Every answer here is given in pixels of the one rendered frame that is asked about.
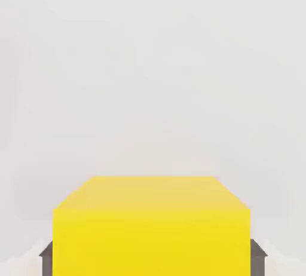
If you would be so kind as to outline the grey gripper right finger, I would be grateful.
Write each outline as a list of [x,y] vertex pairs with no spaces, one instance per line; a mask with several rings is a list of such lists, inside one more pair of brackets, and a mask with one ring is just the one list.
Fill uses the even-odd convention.
[[302,276],[302,262],[285,256],[271,243],[250,239],[250,276]]

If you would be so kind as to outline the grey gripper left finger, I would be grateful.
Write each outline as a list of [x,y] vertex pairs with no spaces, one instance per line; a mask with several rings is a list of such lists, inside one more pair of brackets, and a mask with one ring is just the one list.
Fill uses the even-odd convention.
[[52,259],[48,243],[38,241],[20,256],[4,262],[4,276],[51,276]]

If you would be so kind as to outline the small yellow cube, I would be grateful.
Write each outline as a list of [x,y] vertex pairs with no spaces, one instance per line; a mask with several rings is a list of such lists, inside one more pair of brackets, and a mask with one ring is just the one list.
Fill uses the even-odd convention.
[[53,276],[250,276],[250,210],[214,177],[93,177],[53,211]]

